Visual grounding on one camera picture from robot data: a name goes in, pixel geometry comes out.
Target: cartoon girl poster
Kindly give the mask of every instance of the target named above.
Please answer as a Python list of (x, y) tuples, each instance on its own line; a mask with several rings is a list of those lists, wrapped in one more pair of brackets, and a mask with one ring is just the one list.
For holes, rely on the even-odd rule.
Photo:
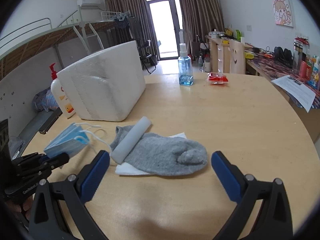
[(273, 1), (273, 13), (276, 24), (293, 27), (291, 7), (288, 0)]

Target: spray bottle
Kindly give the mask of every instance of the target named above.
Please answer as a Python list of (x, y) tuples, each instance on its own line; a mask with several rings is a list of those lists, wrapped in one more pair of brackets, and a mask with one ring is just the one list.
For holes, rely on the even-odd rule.
[(191, 86), (193, 84), (193, 73), (191, 58), (188, 56), (185, 43), (180, 44), (179, 64), (179, 84), (182, 86)]
[(73, 116), (76, 111), (73, 109), (66, 93), (64, 92), (60, 81), (57, 78), (57, 72), (54, 70), (53, 66), (55, 63), (51, 64), (49, 68), (51, 69), (51, 77), (52, 77), (52, 84), (51, 84), (51, 93), (54, 96), (54, 99), (57, 101), (61, 111), (64, 115), (69, 118)]

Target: air conditioner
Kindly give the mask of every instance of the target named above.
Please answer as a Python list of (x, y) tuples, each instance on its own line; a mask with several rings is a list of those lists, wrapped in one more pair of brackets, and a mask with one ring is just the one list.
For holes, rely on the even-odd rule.
[(80, 7), (99, 7), (101, 5), (100, 0), (78, 0), (77, 5)]

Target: glass door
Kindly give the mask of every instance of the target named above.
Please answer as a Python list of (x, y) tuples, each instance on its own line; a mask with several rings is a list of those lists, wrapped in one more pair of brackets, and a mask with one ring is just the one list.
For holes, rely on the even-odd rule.
[(180, 54), (182, 13), (179, 0), (147, 0), (161, 59), (177, 59)]

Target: human hand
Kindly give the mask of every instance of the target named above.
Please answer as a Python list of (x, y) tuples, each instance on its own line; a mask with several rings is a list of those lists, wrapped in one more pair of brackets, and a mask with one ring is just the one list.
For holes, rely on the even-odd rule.
[[(31, 207), (33, 203), (33, 198), (30, 196), (22, 205), (23, 210), (26, 211), (26, 218), (30, 220), (30, 214), (31, 214)], [(7, 206), (11, 210), (11, 212), (14, 214), (16, 218), (18, 218), (18, 213), (21, 213), (21, 207), (19, 205), (13, 204), (11, 200), (6, 202)]]

